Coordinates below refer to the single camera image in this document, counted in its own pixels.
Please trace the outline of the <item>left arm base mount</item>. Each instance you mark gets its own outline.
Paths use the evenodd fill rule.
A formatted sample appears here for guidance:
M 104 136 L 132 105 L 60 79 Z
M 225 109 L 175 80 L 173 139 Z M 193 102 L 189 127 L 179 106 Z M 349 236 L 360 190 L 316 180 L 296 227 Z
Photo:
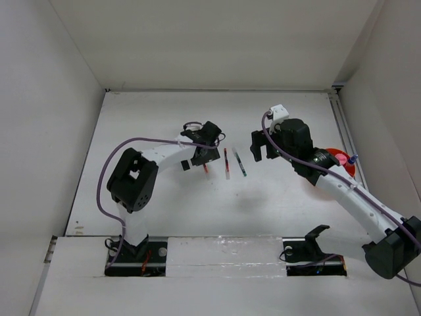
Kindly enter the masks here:
M 110 277 L 165 277 L 166 258 L 168 253 L 167 237 L 146 237 L 138 246 L 123 242 L 118 250 L 121 236 L 118 239 L 107 238 L 105 247 L 108 250 L 105 275 Z

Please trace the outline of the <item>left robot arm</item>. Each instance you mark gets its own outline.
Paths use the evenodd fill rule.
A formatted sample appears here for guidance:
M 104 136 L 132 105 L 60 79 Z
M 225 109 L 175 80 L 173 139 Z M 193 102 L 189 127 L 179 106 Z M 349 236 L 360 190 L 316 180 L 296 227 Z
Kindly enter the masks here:
M 219 159 L 218 145 L 225 138 L 214 123 L 189 122 L 173 140 L 152 139 L 156 147 L 138 151 L 126 140 L 112 151 L 123 153 L 107 182 L 119 215 L 112 219 L 122 225 L 117 242 L 107 242 L 111 262 L 139 262 L 147 251 L 149 235 L 145 207 L 151 201 L 156 179 L 162 171 L 180 164 L 183 170 Z

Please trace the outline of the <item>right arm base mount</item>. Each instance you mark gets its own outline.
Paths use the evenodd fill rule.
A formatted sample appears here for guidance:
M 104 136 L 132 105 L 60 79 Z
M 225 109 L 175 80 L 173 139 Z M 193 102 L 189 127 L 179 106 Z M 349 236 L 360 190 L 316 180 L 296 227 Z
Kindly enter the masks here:
M 324 253 L 316 240 L 329 228 L 321 224 L 304 237 L 282 238 L 283 249 L 278 258 L 286 264 L 288 277 L 347 276 L 343 256 Z

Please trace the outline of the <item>blue spray bottle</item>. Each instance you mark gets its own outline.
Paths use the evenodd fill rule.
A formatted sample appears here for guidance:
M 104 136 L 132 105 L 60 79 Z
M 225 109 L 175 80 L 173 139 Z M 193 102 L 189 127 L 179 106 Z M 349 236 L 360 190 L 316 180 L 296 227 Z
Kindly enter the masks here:
M 350 156 L 350 158 L 348 158 L 347 163 L 349 165 L 354 165 L 356 163 L 357 159 L 358 159 L 358 155 L 354 154 L 354 155 Z

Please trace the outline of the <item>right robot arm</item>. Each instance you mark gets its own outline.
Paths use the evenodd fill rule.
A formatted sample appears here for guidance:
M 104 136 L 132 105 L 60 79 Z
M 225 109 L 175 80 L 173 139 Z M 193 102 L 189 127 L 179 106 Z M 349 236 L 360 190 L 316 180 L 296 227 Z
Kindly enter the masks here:
M 266 121 L 272 117 L 263 114 L 261 129 L 251 133 L 254 160 L 262 160 L 261 148 L 265 147 L 267 159 L 286 160 L 298 176 L 328 193 L 371 239 L 358 246 L 358 255 L 380 277 L 399 278 L 401 271 L 420 256 L 420 218 L 404 217 L 375 198 L 334 155 L 313 146 L 309 127 L 301 119 L 273 120 L 267 126 Z

